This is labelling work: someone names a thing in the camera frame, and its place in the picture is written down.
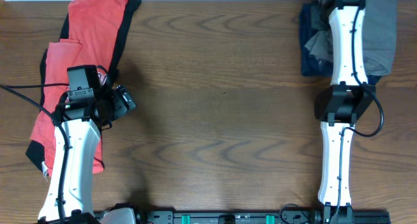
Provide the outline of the grey shorts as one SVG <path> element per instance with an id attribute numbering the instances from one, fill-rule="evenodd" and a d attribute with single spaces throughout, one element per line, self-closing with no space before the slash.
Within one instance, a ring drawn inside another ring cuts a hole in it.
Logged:
<path id="1" fill-rule="evenodd" d="M 397 28 L 396 0 L 366 0 L 362 45 L 367 77 L 387 76 L 395 57 Z M 299 19 L 303 76 L 331 76 L 332 33 L 323 9 L 313 1 L 303 5 Z"/>

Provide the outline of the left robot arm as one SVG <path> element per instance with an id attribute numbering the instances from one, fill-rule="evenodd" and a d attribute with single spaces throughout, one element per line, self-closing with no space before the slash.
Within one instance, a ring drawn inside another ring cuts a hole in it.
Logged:
<path id="1" fill-rule="evenodd" d="M 99 66 L 67 70 L 69 90 L 50 117 L 55 126 L 55 159 L 39 223 L 94 223 L 92 178 L 102 130 L 136 108 L 130 93 L 111 82 L 101 84 Z"/>

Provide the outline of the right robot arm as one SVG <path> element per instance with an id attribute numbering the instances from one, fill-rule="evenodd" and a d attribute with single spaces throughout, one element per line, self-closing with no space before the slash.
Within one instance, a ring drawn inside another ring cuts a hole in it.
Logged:
<path id="1" fill-rule="evenodd" d="M 362 55 L 365 5 L 366 0 L 332 0 L 326 9 L 334 65 L 330 86 L 316 97 L 314 106 L 323 137 L 320 223 L 354 221 L 349 191 L 351 143 L 355 124 L 375 92 L 363 88 L 367 85 Z"/>

